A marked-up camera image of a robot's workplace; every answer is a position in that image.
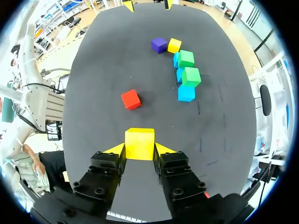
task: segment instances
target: yellow cube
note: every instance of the yellow cube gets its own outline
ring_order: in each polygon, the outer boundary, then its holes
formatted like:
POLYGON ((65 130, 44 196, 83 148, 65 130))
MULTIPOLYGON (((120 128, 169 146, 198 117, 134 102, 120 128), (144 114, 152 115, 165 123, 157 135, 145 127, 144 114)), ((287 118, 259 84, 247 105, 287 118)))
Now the yellow cube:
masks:
POLYGON ((168 44, 167 51, 171 53, 179 52, 182 42, 176 39, 171 38, 168 44))
POLYGON ((153 160, 155 130, 130 128, 125 132, 126 157, 132 160, 153 160))

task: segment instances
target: black table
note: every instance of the black table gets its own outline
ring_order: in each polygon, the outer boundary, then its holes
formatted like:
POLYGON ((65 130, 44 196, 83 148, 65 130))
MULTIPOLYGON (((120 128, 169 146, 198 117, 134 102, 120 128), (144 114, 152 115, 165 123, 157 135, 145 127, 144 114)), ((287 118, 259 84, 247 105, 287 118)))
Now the black table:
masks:
MULTIPOLYGON (((207 13, 173 5, 136 4, 101 12, 75 57, 65 96, 63 143, 68 176, 78 181, 96 151, 124 142, 130 127, 154 128, 156 142, 182 150, 207 192, 240 193, 252 162, 256 114, 237 51, 207 13), (181 40, 194 52, 202 83, 196 99, 178 102, 173 54, 151 40, 181 40), (136 89, 143 106, 125 109, 136 89)), ((152 161, 127 162, 111 211, 148 221, 170 218, 152 161)))

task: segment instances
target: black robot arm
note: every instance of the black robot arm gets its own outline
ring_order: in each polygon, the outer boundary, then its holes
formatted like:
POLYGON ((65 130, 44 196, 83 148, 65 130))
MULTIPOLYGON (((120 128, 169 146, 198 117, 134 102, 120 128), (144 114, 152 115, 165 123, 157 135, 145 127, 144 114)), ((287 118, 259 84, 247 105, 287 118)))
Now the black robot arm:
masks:
MULTIPOLYGON (((31 216, 42 224, 119 223, 106 220, 106 215, 126 160, 125 146, 120 154, 97 152, 88 172, 74 182, 73 194, 56 188, 36 200, 31 216)), ((159 154, 155 146, 154 167, 172 216, 155 223, 242 223, 253 211, 238 194, 208 198, 205 183, 192 172, 183 152, 159 154)))

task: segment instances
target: blue cube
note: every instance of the blue cube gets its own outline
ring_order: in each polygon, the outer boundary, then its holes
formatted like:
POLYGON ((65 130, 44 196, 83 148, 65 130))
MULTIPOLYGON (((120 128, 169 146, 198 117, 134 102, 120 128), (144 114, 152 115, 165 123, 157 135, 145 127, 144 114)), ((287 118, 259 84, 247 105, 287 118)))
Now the blue cube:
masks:
POLYGON ((173 66, 175 69, 178 68, 178 55, 179 55, 178 52, 174 53, 174 55, 173 55, 173 66))
POLYGON ((178 68, 177 70, 177 81, 178 83, 182 83, 182 75, 183 75, 184 69, 178 68))
POLYGON ((184 86, 183 84, 178 88, 178 101, 191 102, 195 99, 195 88, 184 86))

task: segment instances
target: red cube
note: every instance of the red cube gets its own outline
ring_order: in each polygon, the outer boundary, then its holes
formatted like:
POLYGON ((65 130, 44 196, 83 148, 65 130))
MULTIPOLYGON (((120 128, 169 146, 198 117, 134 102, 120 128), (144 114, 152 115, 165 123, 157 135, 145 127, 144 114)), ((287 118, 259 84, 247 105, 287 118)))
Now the red cube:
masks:
POLYGON ((136 90, 130 90, 128 92, 123 93, 121 95, 121 98, 123 104, 128 110, 133 110, 142 105, 136 90))

